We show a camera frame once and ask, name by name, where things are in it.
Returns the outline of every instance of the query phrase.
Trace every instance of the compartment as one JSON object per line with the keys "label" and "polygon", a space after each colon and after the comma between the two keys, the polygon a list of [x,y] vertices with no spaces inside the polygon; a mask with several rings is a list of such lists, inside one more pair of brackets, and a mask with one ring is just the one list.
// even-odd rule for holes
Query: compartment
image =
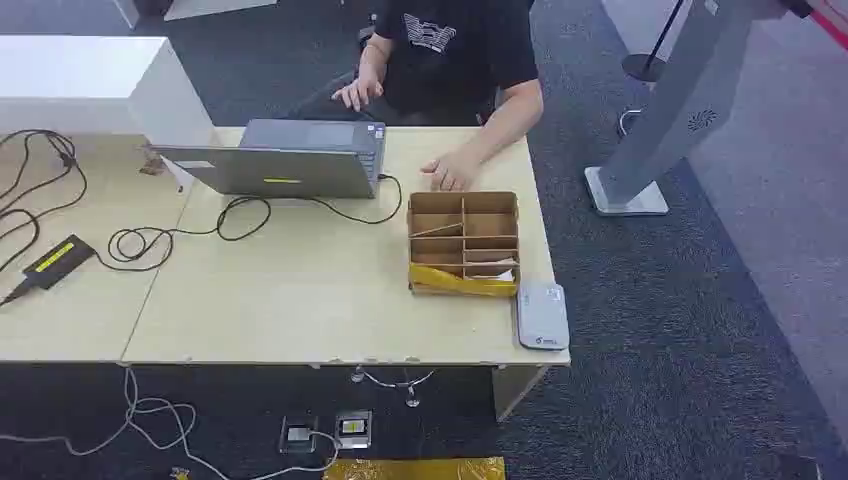
{"label": "compartment", "polygon": [[466,250],[518,250],[518,237],[466,238]]}
{"label": "compartment", "polygon": [[468,237],[497,237],[517,235],[518,224],[509,213],[466,213],[465,235]]}
{"label": "compartment", "polygon": [[418,192],[409,196],[409,212],[413,215],[421,213],[462,213],[462,198],[460,192]]}
{"label": "compartment", "polygon": [[462,265],[462,238],[413,238],[410,260],[428,265]]}
{"label": "compartment", "polygon": [[503,265],[486,265],[465,267],[465,278],[490,277],[496,279],[499,275],[506,272],[512,272],[512,280],[518,279],[518,267],[503,266]]}
{"label": "compartment", "polygon": [[518,250],[466,250],[465,263],[500,262],[512,260],[518,264]]}
{"label": "compartment", "polygon": [[465,197],[465,213],[504,213],[515,218],[517,203],[512,192],[475,192]]}
{"label": "compartment", "polygon": [[462,235],[460,213],[414,213],[409,221],[413,237],[452,237]]}

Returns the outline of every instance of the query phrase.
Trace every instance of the hand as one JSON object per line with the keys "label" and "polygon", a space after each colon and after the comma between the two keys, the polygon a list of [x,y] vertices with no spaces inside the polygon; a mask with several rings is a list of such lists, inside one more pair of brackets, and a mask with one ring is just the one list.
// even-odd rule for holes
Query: hand
{"label": "hand", "polygon": [[383,85],[373,68],[360,67],[359,77],[350,85],[336,90],[331,97],[333,100],[341,99],[347,108],[353,108],[357,112],[367,107],[372,98],[383,95]]}
{"label": "hand", "polygon": [[451,152],[424,165],[421,172],[432,175],[431,190],[453,192],[470,187],[479,166],[480,162],[459,152]]}

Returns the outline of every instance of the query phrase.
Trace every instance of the yellow mat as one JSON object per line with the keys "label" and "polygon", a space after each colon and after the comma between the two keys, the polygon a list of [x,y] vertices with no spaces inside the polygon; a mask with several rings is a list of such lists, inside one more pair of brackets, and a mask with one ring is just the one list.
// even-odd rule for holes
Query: yellow mat
{"label": "yellow mat", "polygon": [[324,480],[506,480],[503,457],[452,460],[342,460]]}

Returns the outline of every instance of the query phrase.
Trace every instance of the black cable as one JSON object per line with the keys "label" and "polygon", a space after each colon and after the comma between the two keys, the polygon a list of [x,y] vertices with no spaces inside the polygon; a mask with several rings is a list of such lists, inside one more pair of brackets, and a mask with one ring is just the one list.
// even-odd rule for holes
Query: black cable
{"label": "black cable", "polygon": [[[245,204],[248,204],[248,203],[251,203],[251,202],[262,202],[262,204],[265,205],[265,208],[266,208],[265,218],[259,223],[259,225],[253,227],[247,233],[244,233],[244,234],[239,235],[237,237],[227,237],[227,236],[225,236],[224,233],[221,231],[221,229],[223,228],[224,223],[227,220],[227,215],[230,213],[230,211],[232,211],[234,208],[236,208],[238,206],[245,205]],[[221,213],[218,215],[218,221],[215,224],[215,228],[213,228],[211,230],[207,230],[207,231],[204,231],[204,232],[194,232],[194,231],[191,231],[191,230],[181,230],[179,228],[169,228],[169,229],[163,229],[163,228],[158,228],[158,227],[122,228],[122,229],[118,230],[117,232],[113,233],[112,236],[109,238],[109,247],[108,247],[109,256],[112,258],[112,260],[114,260],[116,262],[120,262],[120,263],[129,263],[129,262],[134,262],[136,260],[141,259],[142,257],[144,257],[145,255],[147,255],[150,252],[150,250],[156,245],[156,242],[158,242],[160,238],[162,238],[162,237],[167,238],[168,239],[168,246],[165,250],[165,255],[162,256],[161,260],[154,263],[153,265],[150,265],[148,267],[141,267],[141,268],[116,267],[114,265],[109,265],[108,263],[106,263],[103,260],[103,258],[100,256],[99,253],[95,252],[95,255],[97,256],[97,260],[99,260],[100,263],[104,267],[106,267],[110,270],[115,270],[115,271],[118,271],[118,272],[149,272],[150,270],[155,270],[155,269],[161,267],[162,265],[165,264],[165,262],[168,261],[169,258],[171,258],[171,255],[174,253],[174,234],[175,233],[182,233],[184,235],[211,235],[213,233],[217,233],[218,236],[224,241],[237,242],[239,240],[243,240],[243,239],[253,235],[254,233],[258,232],[262,227],[264,227],[268,223],[268,220],[270,220],[270,219],[271,219],[271,204],[268,203],[268,200],[266,200],[264,198],[260,198],[260,197],[238,197],[238,198],[233,199],[230,203],[227,204],[226,207],[224,207],[224,210],[222,210]],[[144,236],[144,232],[156,232],[156,236],[153,237],[153,240],[150,240],[148,242],[147,238],[145,238],[145,236]],[[124,240],[128,235],[132,235],[133,237],[135,237],[135,238],[137,238],[138,240],[141,241],[141,248],[138,249],[135,253],[126,253],[126,251],[121,247],[121,241]]]}
{"label": "black cable", "polygon": [[[351,215],[348,215],[348,214],[340,211],[339,209],[334,207],[332,204],[330,204],[330,203],[328,203],[324,200],[321,200],[319,198],[305,197],[305,198],[301,198],[300,200],[307,200],[307,201],[310,201],[310,202],[315,202],[315,203],[318,203],[320,205],[323,205],[323,206],[327,207],[330,211],[335,213],[336,215],[339,215],[343,218],[346,218],[346,219],[354,221],[354,222],[359,222],[359,223],[363,223],[363,224],[366,224],[366,225],[380,225],[380,224],[386,223],[389,220],[391,220],[392,218],[394,218],[395,215],[397,215],[397,212],[400,210],[400,207],[403,206],[403,188],[400,185],[400,181],[398,181],[397,178],[395,178],[391,175],[380,174],[380,176],[378,178],[380,180],[391,179],[392,181],[395,182],[395,185],[397,185],[397,187],[398,187],[398,203],[395,206],[395,209],[392,211],[392,213],[389,216],[387,216],[385,218],[381,218],[379,220],[368,220],[368,219],[364,219],[364,218],[353,217]],[[246,204],[252,203],[252,202],[261,202],[263,205],[265,205],[265,209],[266,209],[265,218],[263,218],[262,221],[258,225],[251,228],[249,231],[247,231],[246,233],[244,233],[242,235],[239,235],[239,236],[236,236],[236,237],[225,236],[224,233],[222,232],[222,228],[224,226],[224,223],[227,220],[227,215],[229,215],[229,213],[233,209],[235,209],[236,207],[246,205]],[[165,262],[168,261],[168,259],[171,258],[171,255],[173,255],[173,253],[174,253],[174,234],[176,234],[176,233],[181,233],[181,234],[184,234],[184,235],[211,235],[211,234],[215,233],[215,234],[218,234],[218,237],[220,237],[224,241],[237,242],[237,241],[243,240],[243,239],[253,235],[254,233],[258,232],[259,230],[261,230],[262,227],[264,227],[268,223],[269,220],[271,220],[271,204],[268,202],[267,198],[254,197],[254,196],[237,197],[237,198],[234,198],[230,203],[228,203],[226,207],[224,207],[224,210],[222,210],[221,213],[218,215],[218,220],[215,224],[215,228],[213,228],[211,230],[196,232],[196,231],[191,231],[191,230],[181,230],[179,228],[169,228],[169,229],[163,229],[163,228],[158,228],[158,227],[122,228],[122,229],[118,230],[117,232],[113,233],[112,236],[109,238],[109,247],[108,247],[109,257],[112,260],[114,260],[116,262],[120,262],[120,263],[130,263],[130,262],[140,260],[141,258],[143,258],[145,255],[147,255],[153,249],[153,247],[156,245],[156,242],[158,242],[162,238],[166,238],[168,243],[167,243],[167,246],[165,247],[165,254],[162,256],[161,260],[159,260],[158,262],[156,262],[152,265],[149,265],[147,267],[139,267],[139,268],[117,267],[117,266],[110,265],[110,264],[106,263],[106,261],[103,260],[103,258],[100,256],[99,253],[95,252],[95,255],[97,256],[97,260],[99,260],[100,263],[103,266],[105,266],[106,268],[108,268],[110,270],[115,270],[115,271],[118,271],[118,272],[149,272],[151,270],[155,270],[155,269],[161,267],[162,265],[165,264]],[[154,233],[156,233],[156,236],[154,236],[152,240],[148,241],[147,238],[144,236],[145,232],[154,232]],[[132,236],[132,237],[136,238],[137,240],[141,241],[141,247],[139,249],[137,249],[135,252],[127,253],[127,251],[124,249],[124,247],[121,246],[121,242],[124,239],[126,239],[127,236]]]}
{"label": "black cable", "polygon": [[23,225],[29,225],[29,224],[33,225],[34,228],[33,228],[33,232],[32,232],[32,239],[29,241],[29,243],[27,243],[24,246],[24,248],[18,250],[14,255],[9,257],[9,259],[6,260],[3,263],[3,265],[0,265],[0,272],[5,270],[6,267],[8,267],[12,262],[17,260],[18,257],[20,257],[21,255],[26,253],[27,250],[32,248],[32,246],[35,245],[35,242],[38,241],[38,237],[41,236],[41,225],[38,224],[38,219],[35,218],[35,215],[33,215],[32,213],[30,213],[26,210],[16,208],[14,210],[7,210],[7,211],[0,212],[0,221],[2,221],[4,218],[11,216],[11,215],[14,215],[16,213],[20,213],[20,214],[23,214],[23,215],[26,215],[27,217],[29,217],[29,221],[27,223],[24,223]]}
{"label": "black cable", "polygon": [[[56,212],[58,210],[62,210],[64,208],[71,207],[71,206],[79,203],[79,201],[82,200],[83,196],[85,196],[85,192],[88,190],[88,179],[86,178],[85,173],[83,173],[82,169],[80,168],[79,163],[76,161],[76,146],[74,145],[74,143],[69,138],[67,138],[64,135],[61,135],[57,132],[54,132],[52,130],[40,130],[40,129],[19,130],[17,132],[10,133],[10,134],[6,135],[5,137],[3,137],[3,139],[0,140],[0,148],[2,148],[6,143],[8,143],[13,138],[21,136],[21,135],[24,135],[24,142],[23,142],[24,143],[24,159],[21,162],[20,168],[18,169],[18,173],[15,177],[15,181],[12,183],[12,185],[9,188],[7,188],[5,191],[3,191],[3,193],[0,193],[0,200],[9,196],[20,185],[21,178],[23,178],[24,171],[26,170],[26,167],[29,164],[30,153],[31,153],[29,142],[33,137],[36,137],[36,136],[44,137],[50,143],[50,145],[53,147],[53,150],[56,152],[58,157],[62,160],[62,164],[64,165],[65,169],[59,175],[24,190],[18,196],[16,196],[14,199],[9,201],[9,203],[7,203],[5,206],[0,207],[0,221],[11,216],[12,214],[16,214],[16,213],[23,214],[23,215],[26,215],[28,217],[28,220],[26,222],[10,229],[10,230],[4,232],[2,235],[0,235],[0,241],[5,239],[6,237],[11,235],[12,233],[30,225],[30,224],[32,224],[33,227],[34,227],[33,238],[30,240],[30,242],[26,246],[24,246],[22,249],[18,250],[14,255],[12,255],[12,257],[10,257],[6,262],[4,262],[2,265],[0,265],[0,272],[2,272],[4,269],[6,269],[6,267],[8,267],[13,261],[15,261],[18,257],[20,257],[21,255],[26,253],[30,248],[32,248],[33,245],[35,245],[35,242],[38,240],[38,237],[39,237],[40,232],[41,232],[41,226],[39,225],[39,222],[38,222],[39,219],[41,219],[44,216],[49,215],[53,212]],[[44,187],[47,187],[47,186],[49,186],[53,183],[58,182],[62,178],[66,177],[69,173],[71,173],[71,171],[74,170],[74,169],[77,172],[79,172],[80,177],[82,178],[82,181],[83,181],[83,187],[80,190],[80,193],[77,194],[77,196],[73,200],[71,200],[70,202],[56,206],[56,207],[53,207],[53,208],[49,208],[49,209],[44,210],[44,211],[42,211],[38,214],[34,214],[34,213],[32,213],[28,210],[25,210],[25,209],[12,209],[12,206],[14,206],[17,202],[19,202],[25,196],[31,194],[32,192],[35,192],[36,190],[40,190]]]}
{"label": "black cable", "polygon": [[[11,133],[11,134],[7,135],[6,137],[4,137],[2,140],[0,140],[0,148],[2,148],[3,145],[8,143],[11,139],[13,139],[17,136],[20,136],[20,135],[25,135],[24,136],[24,159],[23,159],[23,162],[21,162],[21,166],[18,170],[17,176],[15,177],[15,181],[3,193],[0,193],[0,200],[9,196],[20,185],[21,178],[23,177],[24,171],[26,170],[26,167],[29,164],[29,159],[30,159],[29,142],[30,142],[30,139],[35,137],[35,136],[43,136],[45,139],[47,139],[47,141],[50,143],[50,145],[56,151],[59,158],[62,160],[62,162],[65,166],[65,170],[62,173],[60,173],[59,175],[57,175],[56,177],[51,178],[50,180],[46,180],[44,182],[41,182],[41,183],[39,183],[39,184],[37,184],[33,187],[30,187],[30,188],[24,190],[18,196],[16,196],[14,199],[12,199],[8,204],[6,204],[6,206],[0,208],[0,221],[2,221],[6,217],[9,217],[13,214],[23,214],[23,215],[26,215],[28,217],[28,220],[26,222],[24,222],[24,223],[14,227],[14,228],[12,228],[11,230],[3,233],[2,235],[0,235],[0,241],[2,241],[4,238],[11,235],[12,233],[20,230],[21,228],[26,227],[27,225],[32,224],[33,227],[34,227],[32,240],[30,240],[30,242],[25,247],[20,249],[11,258],[9,258],[9,260],[7,260],[5,263],[3,263],[3,265],[0,266],[0,272],[2,272],[6,267],[8,267],[18,257],[20,257],[21,255],[26,253],[38,241],[39,235],[41,233],[41,226],[38,222],[39,219],[41,219],[44,216],[49,215],[53,212],[56,212],[58,210],[62,210],[64,208],[68,208],[68,207],[71,207],[73,205],[76,205],[77,203],[79,203],[82,200],[82,198],[85,196],[86,192],[88,191],[88,178],[86,177],[83,170],[80,168],[79,162],[77,162],[76,145],[74,145],[74,143],[70,139],[68,139],[64,135],[61,135],[61,134],[54,132],[52,130],[38,130],[38,129],[20,130],[20,131]],[[76,170],[77,172],[79,172],[80,177],[82,178],[83,186],[82,186],[82,189],[80,190],[80,192],[77,194],[77,196],[73,200],[71,200],[70,202],[64,203],[62,205],[58,205],[56,207],[49,208],[49,209],[44,210],[44,211],[42,211],[38,214],[33,214],[32,212],[29,212],[29,211],[24,210],[24,209],[11,209],[11,207],[15,203],[20,201],[25,196],[27,196],[27,195],[31,194],[32,192],[35,192],[35,191],[37,191],[41,188],[47,187],[48,185],[51,185],[53,183],[58,182],[62,178],[66,177],[72,170]],[[398,188],[398,203],[395,206],[395,209],[392,211],[392,213],[389,216],[382,218],[382,219],[379,219],[379,220],[368,220],[368,219],[353,217],[351,215],[348,215],[348,214],[338,210],[332,204],[330,204],[330,203],[328,203],[324,200],[321,200],[319,198],[308,197],[308,198],[303,198],[302,200],[307,200],[307,201],[311,201],[311,202],[315,202],[315,203],[318,203],[320,205],[323,205],[324,207],[328,208],[330,211],[332,211],[336,215],[339,215],[343,218],[346,218],[346,219],[354,221],[354,222],[359,222],[359,223],[363,223],[363,224],[366,224],[366,225],[380,225],[382,223],[388,222],[389,220],[394,218],[395,215],[397,215],[398,211],[400,210],[401,206],[403,205],[403,188],[401,187],[400,181],[398,181],[397,178],[395,178],[391,175],[380,174],[378,176],[378,179],[379,180],[390,179],[390,180],[395,182],[395,185],[397,185],[397,188]],[[261,202],[263,205],[265,205],[265,208],[266,208],[265,218],[258,225],[251,228],[249,231],[247,231],[246,233],[244,233],[242,235],[238,235],[236,237],[228,237],[228,236],[224,235],[222,228],[224,226],[224,223],[227,220],[227,215],[229,215],[229,213],[233,209],[235,209],[239,206],[242,206],[242,205],[253,203],[253,202]],[[181,230],[179,228],[163,229],[163,228],[159,228],[159,227],[139,227],[139,228],[122,228],[122,229],[120,229],[117,232],[112,234],[112,236],[109,238],[108,253],[109,253],[109,257],[113,261],[118,262],[118,263],[130,263],[130,262],[140,260],[141,258],[143,258],[145,255],[147,255],[153,249],[153,247],[156,245],[156,243],[160,239],[162,239],[163,237],[167,238],[168,244],[167,244],[167,247],[165,249],[165,253],[162,256],[162,259],[159,260],[158,262],[150,265],[150,266],[139,267],[139,268],[118,267],[118,266],[114,266],[114,265],[110,265],[109,263],[106,263],[106,261],[103,259],[103,257],[100,255],[99,252],[95,251],[95,256],[97,257],[97,260],[103,266],[105,266],[106,268],[108,268],[110,270],[115,270],[115,271],[119,271],[119,272],[148,272],[148,271],[155,270],[155,269],[161,267],[162,265],[165,264],[165,262],[168,261],[168,259],[171,258],[171,255],[173,255],[173,253],[174,253],[174,234],[179,233],[179,234],[184,234],[184,235],[211,235],[211,234],[215,233],[215,234],[218,235],[218,237],[220,237],[224,241],[237,242],[237,241],[243,240],[243,239],[253,235],[254,233],[258,232],[259,230],[261,230],[262,227],[264,227],[270,219],[271,219],[271,204],[268,202],[268,199],[261,198],[261,197],[255,197],[255,196],[237,197],[237,198],[233,199],[230,203],[228,203],[227,206],[224,208],[224,210],[221,211],[221,213],[218,215],[218,220],[216,222],[215,228],[213,228],[211,230],[196,232],[196,231],[190,231],[190,230]],[[153,232],[153,233],[156,234],[152,238],[152,240],[149,240],[149,241],[144,236],[144,233],[148,233],[148,232]],[[124,240],[126,240],[127,237],[140,240],[141,241],[141,247],[134,252],[127,253],[126,248],[122,247],[122,242]]]}
{"label": "black cable", "polygon": [[381,173],[378,178],[380,180],[388,178],[389,180],[394,181],[395,185],[397,185],[397,187],[398,187],[398,203],[395,206],[394,211],[388,217],[381,218],[380,220],[367,220],[367,219],[364,219],[364,218],[352,217],[352,216],[350,216],[350,215],[348,215],[344,212],[339,211],[332,204],[330,204],[330,203],[328,203],[324,200],[321,200],[320,198],[307,197],[307,198],[304,198],[304,200],[309,200],[310,202],[315,202],[315,203],[319,203],[321,205],[324,205],[325,207],[329,208],[330,211],[332,211],[336,215],[343,217],[343,218],[346,218],[348,220],[352,220],[354,222],[364,223],[366,225],[380,225],[381,223],[386,223],[389,220],[393,219],[395,217],[395,215],[397,215],[398,210],[400,210],[400,207],[403,206],[403,188],[400,186],[400,181],[397,178],[395,178],[391,175],[386,175],[386,174]]}

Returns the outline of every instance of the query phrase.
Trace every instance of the small electronic device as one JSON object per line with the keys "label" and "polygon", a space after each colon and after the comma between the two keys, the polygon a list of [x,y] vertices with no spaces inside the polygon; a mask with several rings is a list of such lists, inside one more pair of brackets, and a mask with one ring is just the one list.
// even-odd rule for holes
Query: small electronic device
{"label": "small electronic device", "polygon": [[555,283],[521,282],[516,296],[518,341],[534,350],[568,348],[565,291]]}
{"label": "small electronic device", "polygon": [[50,290],[53,285],[94,256],[94,249],[76,235],[62,240],[32,265],[24,269],[26,278],[0,301],[0,306],[17,300],[35,287]]}
{"label": "small electronic device", "polygon": [[151,148],[224,195],[374,198],[386,126],[251,120],[238,148]]}
{"label": "small electronic device", "polygon": [[303,455],[315,452],[318,417],[283,417],[277,450],[282,454]]}
{"label": "small electronic device", "polygon": [[336,416],[336,442],[341,449],[360,449],[371,446],[371,412],[343,412]]}

